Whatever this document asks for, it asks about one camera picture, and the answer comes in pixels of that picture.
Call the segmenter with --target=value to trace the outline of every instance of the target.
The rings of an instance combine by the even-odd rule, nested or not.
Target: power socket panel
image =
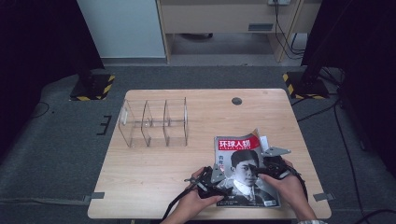
[[[274,6],[276,2],[277,2],[277,4],[279,6],[288,6],[288,5],[290,5],[290,0],[268,0],[268,5],[269,6]]]

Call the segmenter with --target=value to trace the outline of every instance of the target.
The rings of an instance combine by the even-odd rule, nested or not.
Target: black and yellow hazard tape
[[[111,85],[113,84],[115,76],[109,76],[108,80],[106,82],[106,85],[103,88],[103,91],[101,94],[98,95],[78,95],[75,97],[70,97],[71,101],[90,101],[90,100],[104,100],[106,99],[108,92],[111,89]]]
[[[292,99],[325,99],[327,98],[325,95],[320,95],[317,93],[305,93],[301,94],[296,92],[293,87],[288,74],[283,74],[283,80],[285,81],[286,87],[288,88],[289,95]]]

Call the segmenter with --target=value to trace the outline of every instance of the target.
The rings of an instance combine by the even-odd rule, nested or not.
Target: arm
[[[199,169],[193,177],[197,177],[204,168]],[[162,224],[181,224],[192,219],[198,215],[204,208],[208,207],[213,203],[217,203],[222,200],[223,196],[213,196],[206,199],[201,199],[198,195],[198,190],[194,189],[190,191],[186,196],[180,199],[175,210],[167,217]]]
[[[299,221],[317,220],[317,216],[306,200],[301,183],[296,176],[288,175],[282,180],[274,179],[269,175],[259,175],[259,178],[279,191],[282,198],[290,204]]]

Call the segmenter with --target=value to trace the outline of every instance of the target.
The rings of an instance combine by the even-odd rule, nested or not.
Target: wooden tabletop
[[[308,190],[318,218],[328,218],[327,201],[316,202],[314,194],[323,189],[307,151],[303,136],[281,89],[224,90],[138,90],[128,91],[128,100],[186,98],[189,138],[186,147],[128,147],[118,125],[111,138],[92,199],[90,218],[160,219],[167,206],[188,186],[184,179],[202,166],[213,166],[215,136],[242,136],[258,128],[270,146],[291,150],[283,157],[291,161]],[[241,105],[234,105],[238,97]],[[295,218],[290,207],[217,208],[207,207],[196,219]]]

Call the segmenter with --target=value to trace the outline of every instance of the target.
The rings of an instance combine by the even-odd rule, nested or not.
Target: magazine
[[[279,207],[279,193],[252,171],[263,167],[262,151],[268,148],[258,129],[245,136],[215,137],[216,164],[226,178],[221,189],[233,188],[232,194],[217,203],[223,207]]]

